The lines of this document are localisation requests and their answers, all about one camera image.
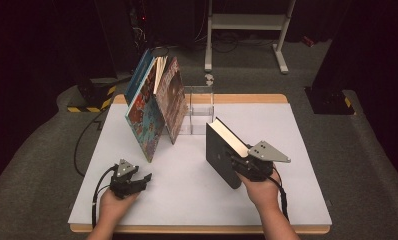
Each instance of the person's arm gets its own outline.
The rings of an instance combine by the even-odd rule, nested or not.
[[[114,229],[140,193],[124,199],[117,198],[110,189],[106,189],[100,198],[99,220],[87,240],[110,240]]]
[[[245,184],[250,200],[255,204],[262,222],[262,228],[267,240],[299,239],[289,221],[281,212],[278,205],[278,187],[270,180],[251,182],[241,174],[237,174]],[[280,181],[278,174],[271,176]]]

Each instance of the black book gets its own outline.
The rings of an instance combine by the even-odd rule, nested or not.
[[[220,119],[206,124],[206,160],[217,173],[236,189],[242,184],[232,168],[231,157],[248,156],[248,147]]]

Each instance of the hardcover book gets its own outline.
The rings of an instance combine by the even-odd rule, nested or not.
[[[242,184],[232,168],[231,154],[244,158],[248,148],[220,119],[206,124],[206,160],[215,171],[236,189]]]
[[[187,112],[184,86],[176,57],[172,59],[167,71],[157,84],[155,91],[156,101],[165,119],[171,142],[175,144]]]
[[[146,50],[125,93],[128,104],[125,117],[148,162],[153,159],[165,126],[171,142],[175,143],[187,110],[177,60],[171,61],[167,71],[164,71],[165,61],[166,57],[153,57]]]

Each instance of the white table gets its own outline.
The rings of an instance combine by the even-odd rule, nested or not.
[[[277,163],[277,168],[294,229],[327,233],[332,222],[286,98],[271,94],[216,94],[214,98],[215,116],[245,143],[266,140],[292,159],[291,163]],[[91,199],[99,178],[125,159],[140,167],[133,179],[149,173],[153,176],[116,232],[262,233],[245,187],[233,190],[206,161],[205,135],[180,135],[175,145],[163,135],[152,163],[148,163],[124,118],[127,104],[121,96],[116,99],[68,220],[74,232],[91,231]]]

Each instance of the white metal rack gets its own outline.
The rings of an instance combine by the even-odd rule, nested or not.
[[[212,0],[209,0],[208,35],[205,53],[205,71],[212,71],[212,30],[213,29],[242,29],[242,30],[278,30],[280,36],[273,50],[283,74],[288,73],[281,48],[292,17],[296,0],[290,0],[286,14],[280,15],[253,15],[253,14],[213,14]]]

